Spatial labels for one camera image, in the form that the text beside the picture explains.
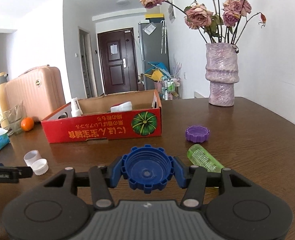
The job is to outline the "purple ceramic vase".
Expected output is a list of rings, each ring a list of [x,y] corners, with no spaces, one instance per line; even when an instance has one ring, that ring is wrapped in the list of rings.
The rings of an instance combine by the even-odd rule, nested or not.
[[[234,105],[234,84],[239,82],[237,52],[237,46],[230,43],[206,44],[205,78],[210,82],[211,105]]]

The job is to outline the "yellow thermos jug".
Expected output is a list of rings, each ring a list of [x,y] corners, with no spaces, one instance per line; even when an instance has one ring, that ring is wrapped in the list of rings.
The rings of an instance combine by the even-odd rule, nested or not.
[[[5,112],[9,110],[7,95],[5,92],[5,85],[8,82],[8,74],[0,72],[0,126],[6,128],[9,126]]]

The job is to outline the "red cardboard box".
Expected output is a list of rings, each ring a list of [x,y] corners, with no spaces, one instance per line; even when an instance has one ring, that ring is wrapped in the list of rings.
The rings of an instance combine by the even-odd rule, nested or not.
[[[132,103],[132,111],[111,113],[110,108]],[[71,116],[68,103],[41,121],[49,143],[95,139],[134,139],[162,134],[162,104],[158,91],[145,90],[80,99],[82,116]]]

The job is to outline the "glass cup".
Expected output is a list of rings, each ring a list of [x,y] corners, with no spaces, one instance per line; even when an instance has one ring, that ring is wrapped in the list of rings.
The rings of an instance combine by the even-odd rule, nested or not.
[[[26,117],[26,110],[23,105],[23,101],[14,106],[13,108],[5,111],[4,118],[8,122],[8,128],[14,133],[21,133],[23,130],[21,128],[21,121]]]

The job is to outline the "dark brown door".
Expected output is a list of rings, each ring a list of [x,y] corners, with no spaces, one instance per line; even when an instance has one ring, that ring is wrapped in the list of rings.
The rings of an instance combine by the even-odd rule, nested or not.
[[[106,94],[138,90],[138,71],[132,28],[98,34]]]

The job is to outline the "pink hard suitcase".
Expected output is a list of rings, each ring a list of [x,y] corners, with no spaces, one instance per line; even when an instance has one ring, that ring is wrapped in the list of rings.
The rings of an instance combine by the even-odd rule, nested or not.
[[[41,122],[66,104],[60,70],[49,65],[35,67],[5,85],[8,106],[23,103],[25,113]]]

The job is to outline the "grey refrigerator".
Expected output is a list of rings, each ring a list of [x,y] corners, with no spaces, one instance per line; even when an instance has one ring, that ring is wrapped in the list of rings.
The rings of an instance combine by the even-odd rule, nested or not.
[[[163,18],[150,19],[150,22],[140,22],[139,46],[143,74],[152,74],[152,64],[162,63],[169,72],[169,55],[167,48],[166,22]]]

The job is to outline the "green translucent bottle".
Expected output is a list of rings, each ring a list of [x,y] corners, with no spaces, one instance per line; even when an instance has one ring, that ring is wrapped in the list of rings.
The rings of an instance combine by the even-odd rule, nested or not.
[[[208,172],[220,173],[224,168],[224,166],[200,144],[192,145],[188,149],[187,157],[193,165],[204,167]]]

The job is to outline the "blue bottle cap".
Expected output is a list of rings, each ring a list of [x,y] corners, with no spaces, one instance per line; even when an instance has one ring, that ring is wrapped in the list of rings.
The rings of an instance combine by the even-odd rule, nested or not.
[[[162,191],[174,174],[173,157],[161,147],[133,147],[122,156],[121,172],[133,190],[139,189],[145,194]]]

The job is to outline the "yellow box on fridge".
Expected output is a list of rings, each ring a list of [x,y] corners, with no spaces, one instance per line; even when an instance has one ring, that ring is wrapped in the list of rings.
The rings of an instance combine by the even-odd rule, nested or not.
[[[159,14],[145,14],[146,19],[151,19],[151,18],[163,18],[164,14],[159,13]]]

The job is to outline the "white spray bottle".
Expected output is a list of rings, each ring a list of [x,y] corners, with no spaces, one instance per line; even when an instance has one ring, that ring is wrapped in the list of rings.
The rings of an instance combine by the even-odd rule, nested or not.
[[[71,100],[71,116],[78,117],[78,116],[82,116],[82,115],[83,115],[83,111],[80,108],[78,98],[73,98]]]

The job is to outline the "white round cap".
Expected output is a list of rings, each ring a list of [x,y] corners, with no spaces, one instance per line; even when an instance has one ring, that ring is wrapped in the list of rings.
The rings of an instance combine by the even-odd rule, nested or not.
[[[31,168],[36,176],[41,176],[45,174],[48,169],[48,161],[45,158],[36,160],[32,165]]]

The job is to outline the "red lint brush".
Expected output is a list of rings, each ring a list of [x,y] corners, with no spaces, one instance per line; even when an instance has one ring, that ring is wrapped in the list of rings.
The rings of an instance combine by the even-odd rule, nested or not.
[[[110,108],[111,113],[132,111],[132,103],[130,101],[114,105]]]

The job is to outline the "purple bottle cap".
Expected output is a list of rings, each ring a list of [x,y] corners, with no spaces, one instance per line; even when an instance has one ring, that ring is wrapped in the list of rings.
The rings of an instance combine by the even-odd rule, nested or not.
[[[194,143],[203,143],[209,139],[210,130],[206,127],[193,125],[185,130],[185,138],[187,141]]]

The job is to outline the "dried pink roses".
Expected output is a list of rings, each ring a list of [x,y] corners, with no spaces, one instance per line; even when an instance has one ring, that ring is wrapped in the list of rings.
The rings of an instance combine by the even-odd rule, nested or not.
[[[184,14],[184,22],[189,29],[198,30],[201,37],[205,34],[210,43],[229,43],[237,46],[248,22],[260,16],[259,25],[266,25],[266,16],[257,12],[252,15],[252,6],[248,0],[212,0],[214,11],[210,11],[203,3],[193,0],[190,5],[180,9],[172,0],[140,0],[146,9],[152,9],[163,3],[171,5]]]

